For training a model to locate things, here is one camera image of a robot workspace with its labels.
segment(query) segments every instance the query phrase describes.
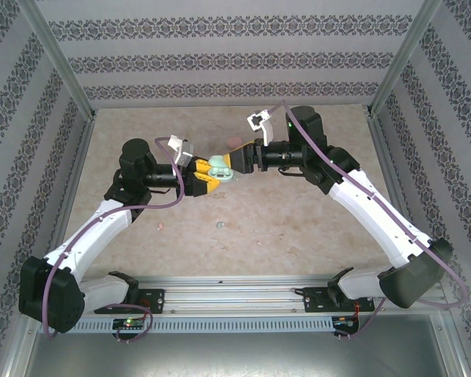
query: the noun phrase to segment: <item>floor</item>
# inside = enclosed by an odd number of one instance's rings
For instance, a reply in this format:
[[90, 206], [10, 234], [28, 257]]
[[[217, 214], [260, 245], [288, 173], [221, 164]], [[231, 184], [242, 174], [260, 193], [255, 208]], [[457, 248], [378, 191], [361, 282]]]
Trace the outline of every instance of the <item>floor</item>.
[[[314, 107], [323, 118], [331, 145], [348, 150], [387, 196], [382, 172], [360, 105]], [[119, 168], [122, 144], [147, 140], [160, 163], [166, 158], [153, 143], [175, 134], [209, 158], [229, 152], [227, 137], [255, 135], [246, 117], [253, 107], [101, 109], [87, 153], [68, 224], [71, 235], [97, 208]], [[284, 111], [272, 117], [274, 140], [287, 139]], [[174, 200], [170, 192], [151, 203]], [[217, 228], [222, 221], [225, 227]], [[163, 223], [163, 229], [157, 230]], [[131, 276], [233, 276], [335, 274], [345, 267], [387, 262], [382, 249], [343, 207], [302, 178], [277, 171], [240, 175], [168, 210], [147, 210], [119, 234], [90, 266], [87, 276], [118, 270]]]

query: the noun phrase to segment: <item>striped wall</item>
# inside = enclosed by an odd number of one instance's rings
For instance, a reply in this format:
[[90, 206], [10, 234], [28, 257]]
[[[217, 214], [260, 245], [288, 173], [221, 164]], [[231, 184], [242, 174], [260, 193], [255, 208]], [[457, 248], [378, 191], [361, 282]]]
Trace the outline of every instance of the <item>striped wall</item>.
[[[451, 242], [471, 294], [471, 1], [440, 5], [379, 122], [412, 220]], [[471, 299], [452, 313], [471, 367]]]
[[0, 0], [0, 360], [19, 272], [50, 248], [86, 121], [12, 0]]
[[422, 0], [44, 0], [95, 108], [369, 104]]

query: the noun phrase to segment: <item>purple cable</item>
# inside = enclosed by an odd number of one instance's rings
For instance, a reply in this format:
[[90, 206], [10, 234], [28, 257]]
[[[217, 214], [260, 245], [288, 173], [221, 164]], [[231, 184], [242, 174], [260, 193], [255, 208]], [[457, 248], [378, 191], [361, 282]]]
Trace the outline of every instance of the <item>purple cable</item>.
[[[132, 304], [111, 304], [111, 305], [107, 305], [106, 306], [107, 308], [130, 308], [130, 309], [139, 309], [139, 310], [143, 310], [144, 312], [146, 312], [149, 316], [150, 316], [150, 323], [148, 324], [147, 328], [145, 328], [140, 334], [136, 335], [134, 338], [132, 339], [126, 339], [126, 343], [129, 344], [131, 342], [136, 342], [137, 340], [143, 338], [145, 336], [145, 334], [147, 334], [150, 329], [152, 328], [152, 324], [153, 324], [153, 321], [154, 321], [154, 317], [152, 316], [152, 312], [149, 308], [145, 307], [145, 306], [139, 306], [139, 305], [132, 305]], [[119, 337], [119, 334], [120, 334], [120, 331], [122, 329], [121, 328], [118, 328], [117, 329], [117, 333], [115, 334], [115, 337], [117, 339], [117, 342], [120, 342], [121, 339]]]
[[[168, 151], [162, 146], [162, 144], [160, 144], [161, 141], [168, 141], [168, 140], [169, 140], [168, 137], [157, 137], [155, 139], [155, 143], [164, 152], [167, 159], [171, 163], [171, 166], [174, 169], [174, 171], [176, 173], [176, 176], [180, 178], [181, 177], [181, 172], [178, 169], [178, 167], [176, 166], [176, 163], [174, 163], [173, 157], [171, 157], [171, 155], [168, 153]], [[98, 222], [103, 221], [103, 219], [105, 219], [107, 216], [110, 216], [111, 214], [114, 214], [116, 212], [120, 212], [121, 210], [163, 210], [165, 208], [170, 208], [172, 206], [175, 206], [176, 204], [178, 204], [183, 199], [183, 196], [185, 194], [185, 186], [184, 186], [183, 179], [178, 179], [178, 183], [180, 185], [180, 194], [178, 195], [176, 200], [174, 200], [173, 202], [167, 203], [167, 204], [152, 205], [152, 206], [150, 206], [150, 205], [136, 205], [136, 206], [127, 206], [127, 207], [115, 208], [113, 210], [105, 212], [104, 214], [102, 214], [101, 216], [99, 216], [97, 218], [94, 218], [89, 224], [84, 226], [82, 228], [82, 230], [76, 234], [75, 237], [73, 237], [73, 240], [71, 240], [71, 242], [66, 246], [66, 249], [64, 249], [64, 252], [60, 254], [59, 258], [56, 260], [56, 263], [54, 263], [52, 269], [50, 270], [49, 276], [47, 277], [46, 286], [44, 288], [44, 295], [43, 295], [43, 298], [42, 298], [42, 327], [43, 327], [43, 330], [44, 330], [44, 334], [46, 334], [48, 339], [53, 339], [57, 334], [57, 331], [55, 331], [52, 335], [49, 332], [49, 321], [48, 321], [47, 312], [48, 312], [48, 307], [49, 307], [50, 287], [53, 283], [54, 274], [56, 273], [57, 269], [59, 268], [59, 266], [61, 265], [63, 260], [68, 256], [68, 254], [70, 253], [73, 246], [82, 238], [82, 236], [92, 226], [94, 226]], [[149, 312], [148, 308], [146, 308], [144, 306], [136, 306], [136, 307], [138, 309], [144, 310], [145, 312], [147, 312], [147, 311]]]
[[[461, 306], [464, 302], [469, 301], [469, 293], [466, 284], [462, 281], [462, 279], [455, 273], [455, 271], [450, 268], [447, 263], [443, 262], [440, 258], [438, 258], [429, 248], [427, 248], [422, 242], [417, 240], [415, 234], [411, 232], [410, 229], [408, 229], [399, 219], [396, 217], [392, 211], [378, 198], [378, 196], [374, 196], [374, 193], [370, 191], [369, 189], [365, 188], [363, 185], [361, 185], [356, 179], [348, 175], [346, 172], [344, 172], [340, 167], [335, 165], [328, 159], [328, 157], [319, 149], [319, 147], [316, 145], [316, 143], [311, 139], [311, 137], [305, 132], [304, 128], [301, 126], [300, 122], [298, 122], [297, 118], [291, 111], [290, 107], [287, 105], [286, 101], [282, 101], [281, 105], [284, 107], [286, 110], [286, 113], [290, 116], [291, 122], [294, 124], [295, 127], [297, 127], [298, 132], [302, 135], [302, 137], [307, 141], [307, 143], [311, 146], [312, 150], [333, 170], [335, 170], [337, 173], [339, 173], [342, 177], [344, 177], [347, 181], [351, 182], [354, 186], [356, 186], [359, 190], [364, 192], [366, 195], [368, 195], [370, 198], [372, 198], [383, 210], [387, 215], [400, 227], [401, 230], [405, 232], [407, 236], [411, 238], [411, 240], [414, 240], [415, 244], [419, 246], [422, 251], [424, 251], [429, 257], [431, 257], [436, 263], [438, 263], [443, 269], [450, 275], [459, 285], [462, 291], [462, 297], [457, 301], [457, 302], [452, 302], [451, 304], [441, 304], [439, 302], [431, 302], [427, 300], [418, 300], [418, 302], [422, 304], [426, 304], [429, 306], [435, 306], [437, 308], [442, 308], [442, 309], [450, 309], [450, 308], [456, 308]], [[277, 109], [276, 106], [274, 106], [271, 110], [274, 112]]]

